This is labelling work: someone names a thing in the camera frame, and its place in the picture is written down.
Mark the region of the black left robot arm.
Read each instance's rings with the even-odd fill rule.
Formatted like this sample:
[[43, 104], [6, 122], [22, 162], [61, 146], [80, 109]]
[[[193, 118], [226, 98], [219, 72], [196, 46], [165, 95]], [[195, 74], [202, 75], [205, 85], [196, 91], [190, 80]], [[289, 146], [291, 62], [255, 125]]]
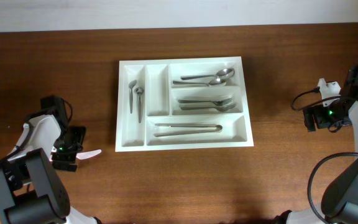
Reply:
[[73, 107], [59, 96], [40, 101], [27, 115], [13, 150], [0, 159], [0, 221], [16, 223], [100, 223], [70, 204], [57, 172], [76, 171], [84, 126], [70, 126]]

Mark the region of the pink handled utensil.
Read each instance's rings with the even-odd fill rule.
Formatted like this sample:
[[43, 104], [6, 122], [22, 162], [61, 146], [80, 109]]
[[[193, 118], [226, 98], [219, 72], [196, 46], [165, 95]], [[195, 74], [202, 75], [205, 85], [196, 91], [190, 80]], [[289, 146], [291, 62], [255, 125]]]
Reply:
[[76, 154], [76, 158], [79, 160], [86, 160], [86, 159], [90, 159], [94, 156], [99, 155], [102, 152], [101, 149], [96, 149], [93, 151], [86, 151], [86, 152], [79, 152]]

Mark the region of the small metal spoon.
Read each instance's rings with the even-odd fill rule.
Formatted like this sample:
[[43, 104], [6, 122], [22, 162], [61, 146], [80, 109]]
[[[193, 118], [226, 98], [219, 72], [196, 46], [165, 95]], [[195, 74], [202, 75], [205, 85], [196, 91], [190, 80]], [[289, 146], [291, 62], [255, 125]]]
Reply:
[[129, 109], [130, 114], [133, 112], [133, 88], [136, 86], [137, 80], [133, 80], [129, 83]]
[[137, 94], [137, 112], [138, 112], [138, 122], [142, 122], [142, 95], [144, 94], [144, 89], [142, 87], [137, 87], [135, 89]]

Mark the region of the metal fork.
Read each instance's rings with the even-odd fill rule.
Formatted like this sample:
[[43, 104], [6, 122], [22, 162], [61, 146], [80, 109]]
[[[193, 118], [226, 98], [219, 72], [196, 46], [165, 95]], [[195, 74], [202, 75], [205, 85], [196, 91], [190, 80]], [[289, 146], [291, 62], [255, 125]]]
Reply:
[[212, 106], [212, 105], [211, 106], [183, 106], [183, 105], [180, 105], [179, 108], [184, 111], [214, 109], [219, 112], [225, 112], [225, 111], [229, 111], [229, 110], [235, 108], [236, 106], [237, 106], [236, 103], [231, 103], [231, 104], [221, 105], [221, 106]]
[[179, 103], [212, 103], [216, 106], [222, 106], [232, 101], [232, 98], [220, 99], [220, 100], [178, 100]]

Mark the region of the large metal spoon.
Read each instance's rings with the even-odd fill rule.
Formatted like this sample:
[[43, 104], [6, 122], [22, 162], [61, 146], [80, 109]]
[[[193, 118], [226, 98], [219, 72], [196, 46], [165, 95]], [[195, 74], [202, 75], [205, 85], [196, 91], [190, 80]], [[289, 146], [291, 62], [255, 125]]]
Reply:
[[235, 75], [235, 69], [234, 68], [224, 68], [222, 70], [219, 70], [215, 74], [208, 74], [208, 75], [189, 75], [189, 76], [181, 76], [180, 78], [182, 80], [192, 80], [192, 79], [198, 79], [198, 78], [207, 78], [207, 77], [214, 77], [214, 78], [220, 78], [223, 80], [230, 79]]
[[205, 85], [205, 86], [224, 86], [226, 81], [221, 78], [212, 79], [209, 82], [186, 82], [186, 81], [172, 81], [174, 85]]

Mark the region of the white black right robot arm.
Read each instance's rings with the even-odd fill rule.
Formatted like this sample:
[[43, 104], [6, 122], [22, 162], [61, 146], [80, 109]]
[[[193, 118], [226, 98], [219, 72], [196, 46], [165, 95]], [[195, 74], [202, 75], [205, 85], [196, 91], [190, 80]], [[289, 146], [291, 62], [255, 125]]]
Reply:
[[[319, 93], [321, 100], [300, 108], [307, 130], [326, 128], [336, 133], [344, 126], [352, 126], [355, 150], [321, 159], [308, 179], [310, 207], [302, 211], [287, 210], [272, 223], [358, 223], [358, 65], [349, 70], [343, 86], [322, 78], [312, 91]], [[320, 205], [316, 206], [312, 199], [314, 177], [325, 162], [340, 157], [354, 157], [354, 161], [327, 186]]]

